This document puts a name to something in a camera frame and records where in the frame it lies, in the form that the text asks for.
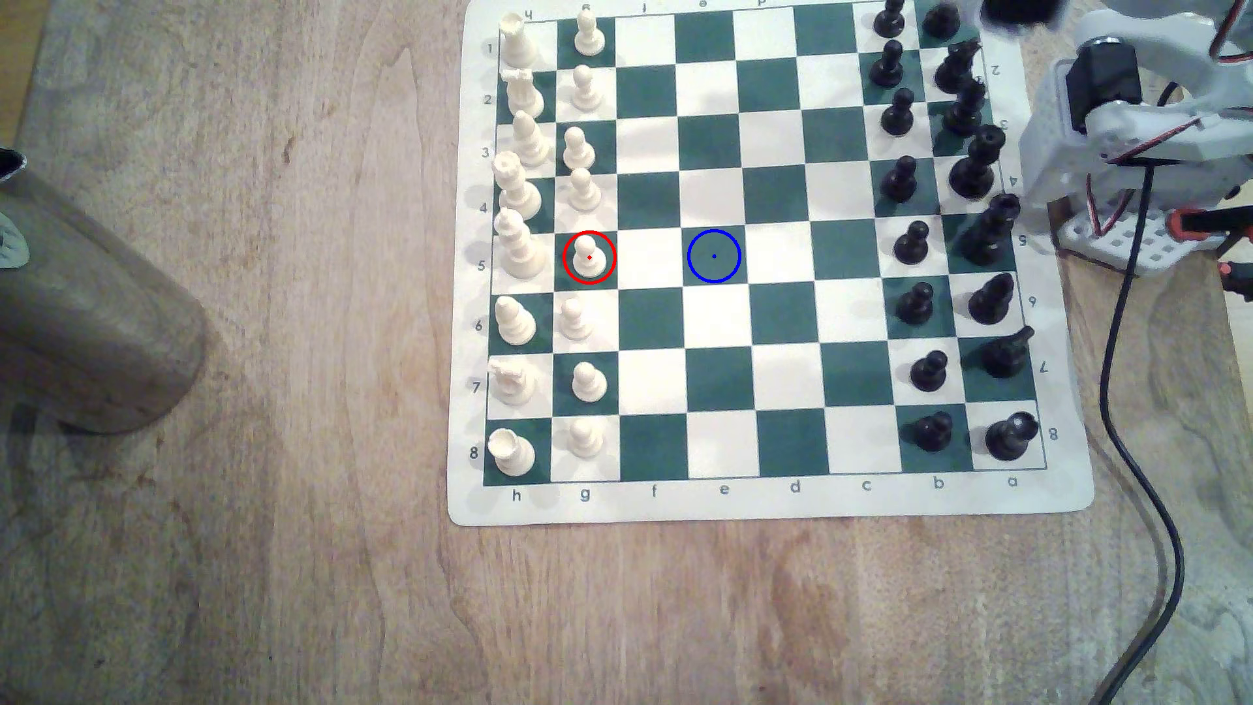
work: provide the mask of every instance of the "black wire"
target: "black wire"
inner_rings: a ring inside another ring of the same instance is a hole
[[[1165,105],[1167,100],[1170,99],[1170,94],[1179,88],[1179,84],[1172,81],[1158,96],[1158,105]],[[1105,676],[1109,684],[1105,690],[1100,692],[1096,699],[1099,705],[1109,705],[1114,701],[1114,696],[1118,695],[1118,690],[1123,687],[1126,682],[1128,676],[1135,670],[1144,656],[1153,649],[1153,645],[1158,641],[1158,637],[1167,629],[1167,624],[1170,622],[1170,617],[1174,616],[1175,607],[1179,606],[1179,599],[1183,596],[1183,542],[1179,541],[1179,530],[1175,528],[1174,520],[1170,518],[1170,512],[1167,511],[1165,505],[1162,503],[1162,498],[1158,497],[1157,491],[1153,490],[1153,485],[1146,477],[1144,477],[1144,471],[1140,470],[1139,463],[1131,457],[1131,453],[1123,445],[1123,440],[1118,436],[1118,430],[1114,428],[1114,419],[1109,414],[1109,378],[1110,372],[1114,368],[1114,346],[1118,343],[1118,331],[1123,324],[1123,312],[1126,308],[1126,297],[1131,293],[1131,282],[1135,279],[1135,263],[1140,257],[1140,242],[1144,239],[1144,222],[1149,213],[1149,197],[1153,192],[1153,169],[1154,167],[1144,168],[1144,185],[1140,188],[1140,209],[1135,215],[1135,234],[1131,237],[1131,253],[1126,258],[1126,270],[1123,273],[1123,287],[1118,292],[1118,302],[1114,304],[1114,317],[1109,323],[1109,339],[1105,342],[1105,359],[1101,362],[1100,367],[1100,421],[1105,425],[1105,433],[1109,435],[1110,442],[1114,445],[1114,450],[1118,451],[1123,462],[1126,463],[1126,468],[1131,471],[1135,480],[1140,483],[1144,490],[1144,495],[1149,497],[1149,502],[1153,502],[1153,508],[1158,511],[1158,516],[1162,517],[1162,525],[1167,530],[1167,536],[1170,537],[1170,550],[1174,552],[1174,584],[1170,586],[1170,595],[1167,597],[1165,604],[1162,606],[1162,612],[1158,619],[1153,622],[1148,634],[1144,635],[1139,642],[1131,642],[1123,654],[1123,659],[1119,659],[1119,664],[1110,670],[1109,675]]]

